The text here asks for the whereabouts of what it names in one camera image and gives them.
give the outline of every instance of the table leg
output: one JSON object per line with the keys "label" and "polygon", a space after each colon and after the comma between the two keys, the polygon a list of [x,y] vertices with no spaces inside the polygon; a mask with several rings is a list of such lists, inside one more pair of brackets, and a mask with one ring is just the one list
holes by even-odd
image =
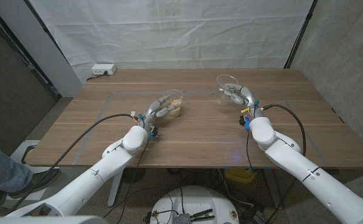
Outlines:
{"label": "table leg", "polygon": [[112,207],[115,205],[115,200],[116,200],[116,196],[118,195],[118,189],[120,186],[120,180],[121,180],[122,174],[123,174],[123,170],[120,173],[113,176],[111,191],[109,192],[108,201],[106,203],[109,207]]}

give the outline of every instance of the gray wall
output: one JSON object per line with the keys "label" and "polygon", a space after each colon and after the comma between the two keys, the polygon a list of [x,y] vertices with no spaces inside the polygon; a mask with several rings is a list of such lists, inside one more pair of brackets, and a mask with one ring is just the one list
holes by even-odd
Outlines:
{"label": "gray wall", "polygon": [[23,0],[0,0],[0,16],[63,97],[83,84]]}
{"label": "gray wall", "polygon": [[[363,1],[318,1],[291,68],[304,73],[363,142]],[[345,170],[337,178],[363,197],[363,173]],[[312,197],[287,210],[290,223],[336,221]]]}
{"label": "gray wall", "polygon": [[0,35],[0,149],[12,154],[56,101]]}

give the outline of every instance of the yellow object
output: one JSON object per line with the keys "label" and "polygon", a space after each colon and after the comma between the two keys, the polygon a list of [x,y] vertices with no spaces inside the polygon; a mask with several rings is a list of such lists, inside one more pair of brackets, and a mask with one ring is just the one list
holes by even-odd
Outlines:
{"label": "yellow object", "polygon": [[241,110],[241,113],[244,113],[244,112],[246,112],[246,111],[249,111],[249,108],[246,108],[246,109],[244,109],[244,110]]}
{"label": "yellow object", "polygon": [[224,174],[225,178],[228,180],[233,180],[243,184],[250,183],[255,178],[255,174],[251,169],[226,169]]}

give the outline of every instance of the wire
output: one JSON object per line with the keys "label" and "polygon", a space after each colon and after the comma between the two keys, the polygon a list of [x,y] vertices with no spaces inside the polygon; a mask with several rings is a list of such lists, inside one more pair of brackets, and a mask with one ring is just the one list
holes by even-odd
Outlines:
{"label": "wire", "polygon": [[[149,143],[149,140],[146,142],[145,147],[144,147],[144,150],[143,150],[143,153],[139,157],[136,170],[134,171],[133,178],[131,178],[131,182],[130,182],[130,185],[129,185],[129,189],[127,190],[127,193],[126,193],[126,198],[127,198],[128,194],[130,192],[131,185],[133,184],[134,178],[136,177],[136,174],[137,174],[137,170],[138,170],[139,163],[141,162],[141,158],[143,158],[143,155],[144,155],[144,152],[145,152],[145,149],[146,149],[146,146],[148,145],[148,143]],[[119,224],[119,222],[121,221],[121,218],[123,217],[123,214],[125,212],[125,207],[126,207],[126,201],[123,204],[123,208],[121,210],[121,214],[120,214],[119,221],[116,224]],[[113,211],[113,209],[114,208],[112,208],[103,218],[105,218],[107,215],[109,215],[109,213],[111,213]]]}
{"label": "wire", "polygon": [[103,216],[103,218],[105,218],[107,215],[109,215],[109,213],[111,213],[117,206],[121,205],[123,202],[127,201],[127,199],[129,199],[131,196],[141,192],[141,191],[144,191],[144,190],[151,190],[151,189],[159,189],[161,191],[163,191],[165,194],[167,194],[167,196],[169,196],[170,198],[170,201],[171,201],[171,209],[173,209],[173,200],[172,198],[170,197],[169,193],[167,193],[166,191],[164,191],[163,189],[159,188],[159,187],[149,187],[149,188],[146,188],[146,189],[140,189],[140,190],[137,190],[135,191],[134,193],[130,194],[129,196],[127,196],[123,201],[119,202],[117,205],[115,205],[108,213],[106,213],[106,215]]}
{"label": "wire", "polygon": [[171,175],[179,175],[180,174],[181,179],[182,179],[182,183],[184,185],[206,185],[206,184],[208,184],[208,181],[210,181],[211,182],[210,187],[212,189],[218,190],[219,192],[223,192],[223,194],[226,195],[227,198],[229,198],[230,200],[235,200],[234,199],[235,197],[230,197],[229,196],[229,195],[234,195],[233,191],[235,191],[235,190],[237,192],[241,193],[245,197],[246,201],[249,200],[248,197],[243,192],[241,192],[238,189],[232,189],[232,188],[230,188],[230,186],[227,186],[227,188],[229,190],[229,193],[228,193],[227,189],[225,188],[223,178],[219,177],[219,173],[217,173],[216,169],[206,169],[206,170],[198,171],[198,172],[191,172],[191,171],[188,171],[188,169],[178,169],[178,170],[167,169],[167,171]]}
{"label": "wire", "polygon": [[249,152],[248,152],[248,142],[249,142],[249,131],[248,131],[248,137],[246,139],[246,154],[247,154],[247,157],[248,157],[249,166],[250,166],[250,168],[252,169],[252,172],[253,172],[253,177],[255,178],[255,189],[256,189],[257,178],[256,178],[255,169],[253,168],[252,164],[250,163]]}
{"label": "wire", "polygon": [[303,153],[302,155],[306,156],[306,134],[304,132],[304,127],[303,127],[303,124],[300,122],[299,118],[291,111],[289,110],[289,108],[285,107],[285,106],[282,106],[282,105],[267,105],[267,106],[264,106],[263,107],[263,110],[267,110],[267,109],[270,109],[271,107],[273,106],[277,106],[279,108],[282,108],[284,110],[286,110],[287,112],[289,112],[289,114],[291,114],[294,119],[298,122],[299,126],[300,126],[300,130],[301,130],[301,135],[303,137]]}
{"label": "wire", "polygon": [[255,107],[254,107],[255,110],[253,111],[253,118],[255,118],[256,108],[257,108],[257,105],[255,104]]}
{"label": "wire", "polygon": [[[263,110],[267,110],[270,109],[271,107],[276,106],[279,108],[282,108],[284,110],[286,110],[287,112],[289,112],[289,114],[291,114],[294,119],[298,122],[299,126],[300,126],[300,130],[301,130],[301,135],[303,137],[303,153],[302,155],[306,156],[306,134],[304,132],[304,127],[303,124],[301,123],[301,121],[299,120],[299,118],[297,117],[297,115],[295,115],[289,108],[282,106],[282,105],[267,105],[263,107]],[[294,186],[294,184],[296,183],[296,179],[292,180],[292,184],[288,187],[288,189],[286,190],[284,196],[282,196],[280,203],[278,204],[278,206],[276,207],[275,211],[271,214],[270,218],[268,219],[267,223],[270,222],[270,220],[274,217],[274,215],[277,213],[278,214],[278,210],[280,209],[281,205],[283,204],[283,201],[285,200],[286,196],[288,195],[289,191],[292,189],[292,187]]]}
{"label": "wire", "polygon": [[219,174],[220,174],[221,178],[222,178],[222,179],[223,179],[223,181],[224,181],[225,188],[227,189],[227,193],[228,193],[228,195],[230,196],[230,198],[232,198],[232,200],[234,200],[234,201],[236,201],[236,202],[239,202],[239,203],[242,203],[242,204],[244,204],[244,205],[250,205],[250,207],[251,207],[251,208],[253,208],[253,207],[255,206],[254,204],[252,204],[252,203],[248,203],[248,202],[243,202],[243,201],[238,200],[238,199],[235,199],[235,198],[233,198],[233,197],[231,196],[231,194],[230,194],[230,192],[229,192],[229,188],[227,187],[227,184],[225,183],[225,178],[224,178],[224,177],[223,177],[223,175],[221,174],[220,169],[217,169],[217,170],[219,171]]}
{"label": "wire", "polygon": [[263,216],[264,216],[264,223],[268,223],[268,224],[273,224],[274,222],[275,222],[275,220],[276,220],[276,218],[278,217],[278,210],[274,207],[274,206],[272,206],[272,205],[268,205],[268,206],[265,206],[265,207],[270,207],[270,208],[274,208],[275,209],[275,217],[274,217],[274,219],[273,219],[273,221],[270,223],[270,220],[267,220],[266,219],[266,216],[265,216],[265,214],[263,213]]}
{"label": "wire", "polygon": [[181,178],[181,173],[180,173],[180,192],[181,192],[181,207],[182,207],[182,213],[185,214],[186,211],[184,210],[184,202],[182,201],[182,178]]}
{"label": "wire", "polygon": [[283,204],[283,201],[285,200],[286,196],[288,195],[289,191],[292,189],[292,187],[294,186],[294,184],[296,183],[297,179],[293,179],[292,180],[292,184],[288,187],[288,189],[286,190],[285,194],[282,196],[280,203],[278,204],[278,206],[275,208],[275,211],[271,214],[270,218],[268,219],[267,223],[270,222],[270,220],[273,218],[273,216],[275,215],[275,213],[278,213],[278,210],[280,209],[281,205]]}
{"label": "wire", "polygon": [[[274,208],[274,210],[276,210],[276,208],[275,208],[274,206],[272,206],[272,205],[265,205],[265,206],[263,207],[264,223],[268,223],[268,222],[267,222],[266,215],[265,215],[265,212],[264,212],[264,210],[265,210],[267,207]],[[276,220],[276,217],[277,217],[277,216],[278,216],[278,211],[276,210],[276,216],[275,216],[274,220],[272,221],[272,223],[274,223],[274,222],[275,222],[275,220]]]}
{"label": "wire", "polygon": [[148,212],[146,214],[146,216],[143,218],[143,221],[146,224],[149,224],[149,221],[151,220],[151,217],[156,216],[156,215],[159,215],[160,213],[166,213],[166,212],[175,212],[177,214],[177,216],[179,215],[179,213],[177,211],[173,210],[173,209],[167,210],[167,211],[163,211],[163,212]]}
{"label": "wire", "polygon": [[68,152],[76,145],[76,143],[79,142],[79,140],[81,140],[81,138],[86,135],[91,129],[93,129],[96,125],[98,125],[99,123],[101,123],[102,121],[106,120],[106,119],[110,119],[110,118],[115,118],[118,116],[128,116],[130,118],[133,118],[130,114],[115,114],[115,115],[111,115],[111,116],[107,116],[105,118],[100,119],[99,121],[97,121],[96,123],[94,123],[93,125],[91,125],[86,131],[84,131],[83,134],[81,134],[70,146],[69,148],[57,159],[57,161],[50,167],[50,169],[48,169],[48,171],[45,173],[45,175],[39,180],[37,181],[27,192],[26,194],[24,194],[24,196],[18,200],[18,202],[11,208],[11,212],[13,212],[24,200],[25,198],[35,189],[36,185],[39,184],[40,182],[42,182],[42,180],[50,173],[50,171],[52,171],[52,169],[54,169],[54,167],[56,167],[58,165],[58,163],[68,154]]}
{"label": "wire", "polygon": [[266,217],[264,217],[264,220],[260,217],[260,216],[258,216],[257,214],[255,214],[255,216],[257,217],[257,218],[259,218],[262,222],[266,222],[265,220],[266,220]]}
{"label": "wire", "polygon": [[235,209],[237,210],[237,212],[239,211],[240,214],[238,214],[238,217],[241,219],[241,221],[247,219],[245,214],[246,209],[244,211],[242,211],[242,209],[240,208],[235,208]]}
{"label": "wire", "polygon": [[96,76],[96,77],[91,77],[91,78],[86,79],[86,82],[89,81],[89,80],[92,80],[94,78],[101,78],[101,77],[104,77],[104,76],[107,76],[107,75],[108,75],[108,71],[105,71],[104,74],[102,74],[102,75],[99,75],[99,76]]}

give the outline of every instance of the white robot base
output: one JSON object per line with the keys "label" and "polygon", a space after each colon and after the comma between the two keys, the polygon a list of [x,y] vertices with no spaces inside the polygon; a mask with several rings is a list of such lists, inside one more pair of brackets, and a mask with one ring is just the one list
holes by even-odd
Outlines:
{"label": "white robot base", "polygon": [[[213,189],[196,185],[183,186],[182,200],[179,187],[170,191],[168,194],[169,195],[164,195],[156,202],[152,209],[153,213],[175,210],[182,215],[182,202],[185,213],[188,213],[191,216],[193,214],[212,209],[207,216],[214,216],[214,218],[199,221],[201,224],[239,224],[237,211],[234,205],[230,200]],[[159,213],[156,217],[151,217],[150,224],[167,222],[177,224],[178,222],[176,221],[176,217],[177,214],[175,212]]]}

